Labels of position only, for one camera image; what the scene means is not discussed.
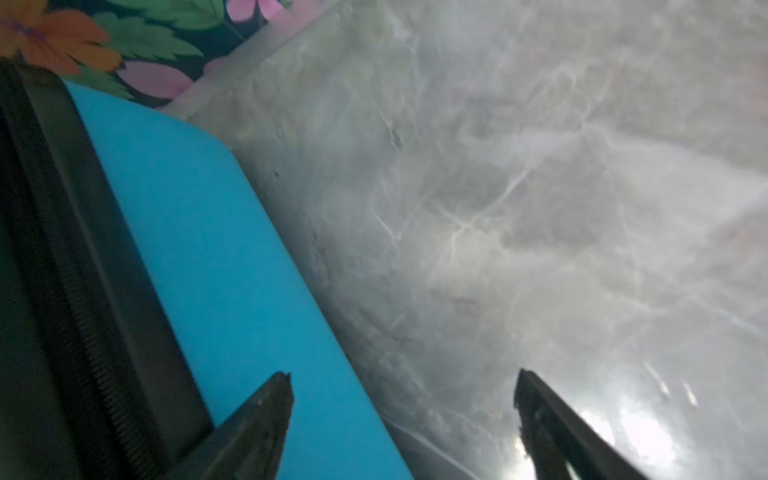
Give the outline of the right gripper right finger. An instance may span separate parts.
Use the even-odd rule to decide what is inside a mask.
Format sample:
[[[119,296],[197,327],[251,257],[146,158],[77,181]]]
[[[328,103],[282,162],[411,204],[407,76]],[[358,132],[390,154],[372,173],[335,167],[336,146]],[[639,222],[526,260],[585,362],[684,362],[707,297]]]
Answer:
[[[535,372],[519,371],[514,406],[537,479],[647,479]]]

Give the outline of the blue suitcase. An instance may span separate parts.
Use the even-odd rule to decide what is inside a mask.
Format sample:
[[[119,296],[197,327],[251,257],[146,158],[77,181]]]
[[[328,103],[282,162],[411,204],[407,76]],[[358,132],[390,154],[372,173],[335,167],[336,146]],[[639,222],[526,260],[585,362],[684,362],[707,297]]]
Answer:
[[[166,479],[272,375],[274,479],[410,471],[230,151],[1,64],[1,475]]]

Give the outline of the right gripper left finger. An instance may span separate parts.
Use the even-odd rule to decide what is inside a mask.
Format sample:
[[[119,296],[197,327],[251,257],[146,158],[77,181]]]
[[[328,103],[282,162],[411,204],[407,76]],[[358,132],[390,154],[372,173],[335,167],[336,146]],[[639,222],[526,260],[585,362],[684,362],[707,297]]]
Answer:
[[[293,405],[291,376],[275,373],[164,477],[276,478]]]

